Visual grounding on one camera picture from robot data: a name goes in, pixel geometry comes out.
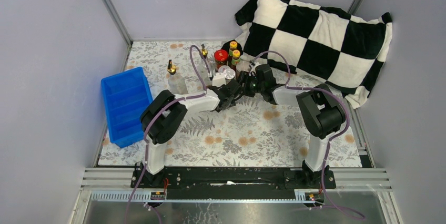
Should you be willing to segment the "metal lid shaker jar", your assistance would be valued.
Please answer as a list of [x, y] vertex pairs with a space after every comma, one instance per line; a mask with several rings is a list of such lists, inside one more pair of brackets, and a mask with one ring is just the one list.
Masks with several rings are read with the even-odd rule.
[[227, 84], [230, 81], [236, 79], [236, 71], [231, 68], [225, 68], [222, 73], [224, 75], [224, 78], [225, 78], [225, 81]]

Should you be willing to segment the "glass oil bottle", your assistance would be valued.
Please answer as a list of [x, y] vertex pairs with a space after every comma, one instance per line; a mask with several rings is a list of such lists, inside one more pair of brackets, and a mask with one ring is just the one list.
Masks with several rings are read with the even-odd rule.
[[177, 71], [177, 67], [170, 59], [168, 61], [167, 71], [169, 73], [168, 85], [173, 94], [188, 94], [185, 78]]
[[212, 85], [212, 78], [214, 75], [214, 70], [212, 68], [212, 64], [208, 59], [208, 51], [205, 48], [204, 44], [201, 44], [202, 60], [200, 65], [200, 76], [202, 77], [205, 86], [210, 87]]

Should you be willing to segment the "blue divided plastic bin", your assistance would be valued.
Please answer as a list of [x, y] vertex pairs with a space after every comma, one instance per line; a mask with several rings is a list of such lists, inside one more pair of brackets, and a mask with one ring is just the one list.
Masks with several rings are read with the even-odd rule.
[[142, 140], [140, 116], [153, 101], [143, 68], [105, 77], [100, 85], [110, 142], [125, 148]]

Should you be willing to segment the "tall glass spice canister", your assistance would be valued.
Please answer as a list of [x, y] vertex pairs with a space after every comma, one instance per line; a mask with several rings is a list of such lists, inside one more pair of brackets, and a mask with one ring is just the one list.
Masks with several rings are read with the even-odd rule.
[[251, 63], [245, 60], [240, 60], [236, 65], [236, 75], [237, 77], [241, 74], [241, 72], [250, 72]]

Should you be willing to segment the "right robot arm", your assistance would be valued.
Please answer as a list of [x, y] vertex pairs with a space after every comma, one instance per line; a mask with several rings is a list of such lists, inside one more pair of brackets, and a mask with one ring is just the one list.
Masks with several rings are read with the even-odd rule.
[[296, 106], [310, 133], [308, 154], [302, 163], [302, 183], [315, 188], [322, 182], [322, 173], [327, 171], [331, 141], [342, 135], [350, 126], [344, 103], [334, 95], [326, 84], [317, 87], [291, 87], [277, 83], [269, 65], [256, 65], [246, 71], [240, 70], [237, 82], [245, 96], [261, 94], [273, 105]]

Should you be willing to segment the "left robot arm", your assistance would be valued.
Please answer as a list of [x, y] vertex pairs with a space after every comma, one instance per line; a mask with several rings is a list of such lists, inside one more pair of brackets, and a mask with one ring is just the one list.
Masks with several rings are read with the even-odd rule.
[[143, 181], [152, 188], [163, 182], [167, 142], [176, 134], [188, 114], [217, 111], [235, 105], [243, 87], [235, 80], [220, 87], [211, 86], [195, 94], [173, 94], [162, 91], [140, 116], [143, 140], [146, 143]]

